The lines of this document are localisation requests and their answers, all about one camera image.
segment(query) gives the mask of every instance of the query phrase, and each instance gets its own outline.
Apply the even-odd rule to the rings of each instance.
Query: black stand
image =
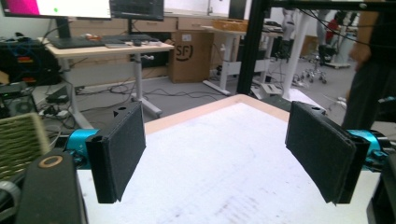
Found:
[[[59,38],[70,38],[69,21],[67,18],[56,19],[56,27],[58,27]]]
[[[248,19],[245,49],[242,54],[241,72],[238,78],[237,93],[248,95],[250,93],[251,82],[254,74],[255,60],[251,60],[252,55],[259,52],[260,38],[262,36],[262,26],[264,24],[264,11],[268,9],[270,0],[253,0],[251,3],[250,15]]]

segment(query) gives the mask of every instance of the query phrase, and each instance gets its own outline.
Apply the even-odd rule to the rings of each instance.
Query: desk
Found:
[[[136,92],[132,93],[134,100],[142,101],[143,106],[159,117],[162,111],[157,108],[155,105],[147,101],[143,98],[142,93],[142,64],[141,64],[141,53],[151,53],[151,52],[160,52],[160,51],[168,51],[173,49],[174,47],[171,45],[167,45],[162,43],[160,47],[158,46],[145,46],[142,47],[129,47],[129,48],[121,48],[121,49],[108,49],[106,47],[97,47],[97,48],[84,48],[84,49],[57,49],[53,47],[51,44],[46,46],[49,51],[60,60],[62,64],[62,68],[64,70],[64,79],[67,82],[70,82],[70,65],[69,59],[74,58],[87,58],[87,57],[97,57],[97,56],[106,56],[106,55],[115,55],[115,54],[133,54],[134,62],[132,62],[132,66],[134,67],[134,75],[136,82]],[[71,113],[75,118],[76,122],[83,129],[91,129],[91,124],[85,119],[85,117],[79,112],[76,94],[74,91],[70,92],[71,99]]]
[[[230,92],[226,90],[227,76],[229,75],[239,75],[241,70],[241,62],[232,62],[232,50],[233,50],[233,40],[241,35],[246,35],[246,32],[240,31],[224,31],[216,29],[213,26],[202,26],[204,29],[210,32],[216,32],[226,35],[224,58],[221,69],[220,84],[219,86],[205,80],[204,83],[212,89],[223,93],[224,95],[230,95]],[[265,33],[262,32],[263,36],[268,36],[269,41],[267,45],[267,51],[265,52],[264,60],[257,60],[255,72],[263,72],[268,70],[269,59],[271,57],[271,49],[274,43],[274,37],[282,36],[280,33]],[[265,79],[265,73],[262,73],[259,84],[263,83]]]
[[[289,114],[235,95],[146,124],[147,148],[121,203],[98,204],[78,171],[91,223],[367,223],[379,174],[351,204],[325,203],[285,148]]]

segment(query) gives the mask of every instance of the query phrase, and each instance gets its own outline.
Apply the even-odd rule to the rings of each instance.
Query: monitor screen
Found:
[[[164,0],[110,0],[113,18],[163,21]]]
[[[109,0],[0,0],[6,17],[111,19]]]

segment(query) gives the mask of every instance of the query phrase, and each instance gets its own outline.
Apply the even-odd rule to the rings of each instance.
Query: power strip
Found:
[[[44,114],[44,110],[41,110],[39,113],[38,113],[38,115],[40,116],[40,117],[45,117],[45,118],[50,118],[50,119],[65,119],[65,118],[67,118],[68,116],[69,116],[69,111],[67,111],[67,110],[61,110],[61,111],[59,111],[58,112],[58,114],[56,115],[56,116],[54,116],[54,115],[50,115],[50,114],[47,114],[47,115],[45,115]]]

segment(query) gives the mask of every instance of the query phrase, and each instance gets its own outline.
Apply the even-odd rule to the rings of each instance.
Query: metal pole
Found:
[[[262,26],[264,24],[264,10],[270,5],[270,0],[252,0],[247,26],[247,36],[242,54],[241,72],[238,78],[237,93],[250,93],[251,82],[259,52]]]
[[[303,13],[298,23],[296,37],[294,39],[293,48],[289,58],[288,71],[286,73],[285,82],[283,83],[283,97],[286,99],[290,98],[290,87],[297,68],[297,62],[300,58],[300,52],[303,47],[306,30],[308,29],[309,18],[310,17],[308,15]]]

